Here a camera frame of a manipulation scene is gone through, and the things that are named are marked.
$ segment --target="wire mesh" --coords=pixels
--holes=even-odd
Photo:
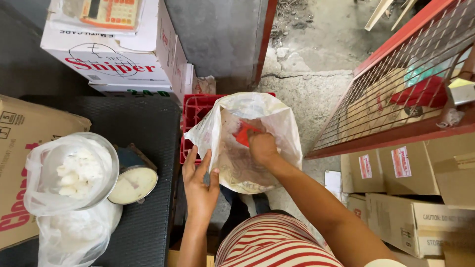
[[[455,0],[353,80],[313,151],[441,115],[475,40],[474,19],[475,0]]]

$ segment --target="red cloth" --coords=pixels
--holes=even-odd
[[[437,108],[443,107],[447,100],[448,98],[444,85],[444,79],[434,75],[423,79],[411,87],[406,88],[402,92],[393,94],[389,102],[391,104],[397,105],[404,105],[404,103],[406,103],[406,107],[428,106]]]

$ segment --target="right hand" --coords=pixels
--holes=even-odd
[[[271,133],[254,132],[248,129],[247,139],[251,156],[257,163],[267,166],[280,157],[275,144],[276,140]]]

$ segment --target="red and white striped shirt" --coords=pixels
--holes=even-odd
[[[301,221],[282,214],[265,213],[245,220],[231,231],[218,249],[216,266],[342,267],[331,251],[323,247]],[[390,261],[396,265],[385,262],[383,266],[404,266]]]

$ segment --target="calculator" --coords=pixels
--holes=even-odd
[[[109,29],[135,29],[140,0],[84,0],[82,22]]]

